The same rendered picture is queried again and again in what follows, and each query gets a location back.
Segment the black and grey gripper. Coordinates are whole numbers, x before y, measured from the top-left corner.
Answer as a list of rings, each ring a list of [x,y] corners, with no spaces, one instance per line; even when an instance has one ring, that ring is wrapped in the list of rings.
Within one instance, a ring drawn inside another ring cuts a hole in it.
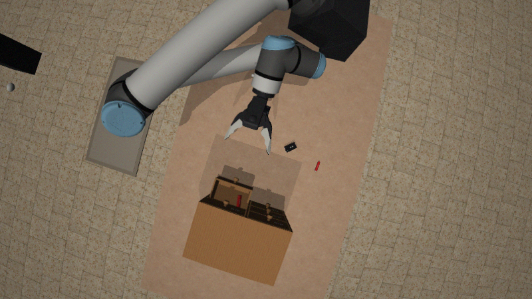
[[[258,90],[256,90],[255,88],[253,88],[253,93],[255,93],[257,95],[257,97],[260,97],[260,98],[263,98],[263,99],[266,99],[268,100],[268,98],[274,98],[274,94],[267,94],[267,93],[264,93],[264,92],[260,92]],[[251,103],[251,102],[250,102]],[[238,115],[236,115],[236,117],[234,118],[233,122],[231,123],[224,139],[226,140],[230,134],[234,133],[235,129],[237,128],[240,128],[243,126],[243,120],[245,118],[245,115],[247,113],[247,110],[249,108],[249,105],[250,103],[248,104],[247,108],[238,113]],[[270,151],[271,151],[271,134],[272,134],[272,125],[271,125],[271,122],[269,121],[269,118],[268,118],[268,115],[269,115],[269,111],[270,111],[270,106],[267,106],[265,107],[265,110],[263,112],[263,115],[262,115],[262,118],[261,118],[261,121],[260,121],[260,124],[259,124],[259,127],[263,126],[263,129],[261,130],[261,135],[265,138],[265,145],[266,145],[266,151],[268,153],[268,155],[270,154]]]

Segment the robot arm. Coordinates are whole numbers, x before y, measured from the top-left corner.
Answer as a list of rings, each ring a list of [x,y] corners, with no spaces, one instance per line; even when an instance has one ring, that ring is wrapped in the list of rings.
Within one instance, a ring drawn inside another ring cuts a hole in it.
[[[248,70],[255,69],[252,87],[267,94],[279,93],[285,73],[319,78],[326,68],[324,54],[289,35],[267,35],[263,43],[223,49],[274,10],[291,9],[306,17],[324,2],[215,0],[139,68],[111,84],[101,110],[104,127],[116,136],[135,136],[176,89]]]

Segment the brown wooden chest of drawers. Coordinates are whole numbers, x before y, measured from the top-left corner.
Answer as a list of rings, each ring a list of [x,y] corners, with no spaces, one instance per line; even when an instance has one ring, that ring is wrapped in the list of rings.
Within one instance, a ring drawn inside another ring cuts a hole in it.
[[[210,195],[210,194],[209,194]],[[274,286],[287,252],[290,231],[198,202],[183,257],[201,264]]]

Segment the dark brown wooden drawer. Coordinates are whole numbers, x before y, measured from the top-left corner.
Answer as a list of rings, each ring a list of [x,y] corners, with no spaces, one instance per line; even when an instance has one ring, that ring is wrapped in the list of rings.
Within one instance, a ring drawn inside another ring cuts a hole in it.
[[[276,214],[276,213],[272,213],[271,210],[272,210],[272,209],[270,209],[270,208],[267,208],[267,210],[263,210],[263,209],[260,209],[260,208],[254,207],[254,206],[250,206],[250,211],[252,211],[252,212],[254,212],[254,213],[258,213],[258,214],[260,214],[260,215],[265,215],[265,216],[267,216],[268,214],[270,214],[270,215],[273,216],[273,219],[277,219],[277,220],[280,220],[280,221],[286,222],[284,216],[282,216],[282,215],[278,215],[278,214]]]
[[[269,204],[269,203],[266,203],[266,205],[262,205],[260,203],[256,203],[254,201],[251,201],[251,205],[254,206],[254,207],[258,207],[260,209],[264,209],[264,210],[267,210],[267,208],[270,208],[270,209],[272,209],[271,212],[274,212],[274,213],[277,213],[277,214],[280,214],[280,215],[284,216],[284,214],[283,214],[283,212],[281,210],[278,210],[278,209],[270,207],[271,204]]]
[[[242,195],[240,208],[246,209],[253,187],[237,182],[239,179],[236,177],[233,180],[222,176],[216,177],[209,197],[220,201],[227,200],[230,205],[236,206],[238,195]]]
[[[273,219],[273,216],[269,214],[266,217],[250,211],[247,218],[290,231],[287,223]]]
[[[215,199],[212,199],[212,198],[208,197],[206,200],[204,200],[202,202],[206,203],[208,205],[212,205],[214,207],[217,207],[217,208],[220,208],[220,209],[223,209],[223,210],[226,210],[226,211],[241,215],[241,216],[245,215],[245,211],[246,211],[245,209],[241,209],[239,207],[235,207],[233,205],[229,205],[229,201],[227,201],[227,200],[224,200],[224,202],[221,202],[221,201],[218,201],[218,200],[215,200]]]

